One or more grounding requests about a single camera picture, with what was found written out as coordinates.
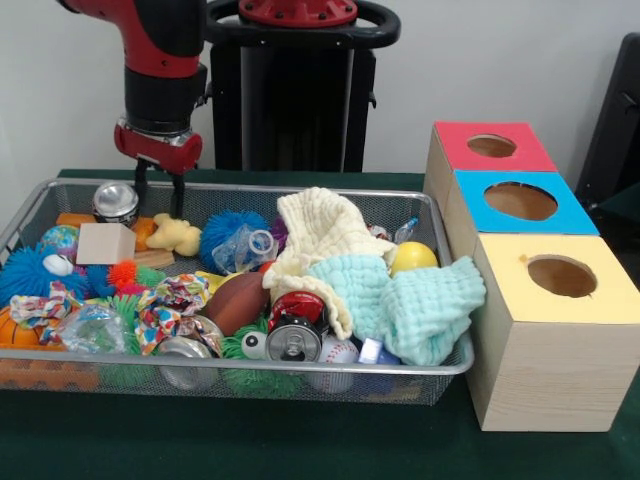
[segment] white ball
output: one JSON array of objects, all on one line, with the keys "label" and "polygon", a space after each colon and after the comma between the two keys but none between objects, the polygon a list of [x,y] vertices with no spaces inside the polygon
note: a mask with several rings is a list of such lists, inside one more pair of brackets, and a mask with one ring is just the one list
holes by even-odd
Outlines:
[{"label": "white ball", "polygon": [[[338,340],[333,335],[327,336],[323,345],[319,363],[356,363],[359,352],[349,340]],[[308,373],[307,383],[323,393],[344,393],[353,386],[352,373]]]}]

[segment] football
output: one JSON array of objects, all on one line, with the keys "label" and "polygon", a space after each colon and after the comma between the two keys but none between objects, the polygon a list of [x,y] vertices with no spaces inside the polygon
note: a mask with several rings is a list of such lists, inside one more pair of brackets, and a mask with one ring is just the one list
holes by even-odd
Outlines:
[{"label": "football", "polygon": [[269,303],[269,291],[262,288],[262,273],[249,272],[225,282],[204,309],[225,337],[255,322]]}]

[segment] wooden box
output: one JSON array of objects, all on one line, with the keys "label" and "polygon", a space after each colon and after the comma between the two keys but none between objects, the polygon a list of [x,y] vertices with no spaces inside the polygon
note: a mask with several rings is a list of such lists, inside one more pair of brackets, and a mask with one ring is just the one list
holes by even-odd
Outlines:
[{"label": "wooden box", "polygon": [[555,172],[557,169],[527,123],[436,122],[431,133],[424,191],[440,213],[455,170]]},{"label": "wooden box", "polygon": [[606,431],[640,362],[640,293],[596,236],[480,234],[468,373],[483,430]]},{"label": "wooden box", "polygon": [[444,224],[454,258],[473,255],[478,233],[598,235],[558,173],[456,171],[453,178]]}]

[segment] metal wire basket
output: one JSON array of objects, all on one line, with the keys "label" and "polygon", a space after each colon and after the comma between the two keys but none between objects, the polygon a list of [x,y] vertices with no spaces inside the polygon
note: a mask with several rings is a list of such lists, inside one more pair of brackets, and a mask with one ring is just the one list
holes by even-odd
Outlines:
[{"label": "metal wire basket", "polygon": [[[0,236],[0,264],[21,246],[34,246],[60,213],[91,213],[102,180],[56,179],[38,186]],[[272,221],[276,200],[300,189],[189,184],[184,216],[199,227],[222,210],[254,210]],[[170,184],[150,184],[141,215],[165,211]],[[367,222],[395,231],[411,217],[419,222],[412,240],[434,249],[441,265],[451,263],[438,208],[420,193],[336,190],[353,201]],[[177,258],[169,275],[203,269],[197,258]],[[83,355],[43,350],[0,349],[0,388],[141,395],[435,404],[454,375],[473,363],[469,334],[438,367],[187,359]],[[335,388],[318,388],[318,385]]]}]

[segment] yellow teddy bear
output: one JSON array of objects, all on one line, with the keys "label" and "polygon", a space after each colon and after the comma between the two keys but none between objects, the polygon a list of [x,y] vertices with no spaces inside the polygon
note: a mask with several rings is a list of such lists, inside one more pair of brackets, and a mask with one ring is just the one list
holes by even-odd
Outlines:
[{"label": "yellow teddy bear", "polygon": [[168,213],[159,213],[153,217],[158,230],[147,238],[147,247],[175,250],[183,257],[193,257],[200,249],[200,234],[198,227],[193,227],[186,220],[176,220]]}]

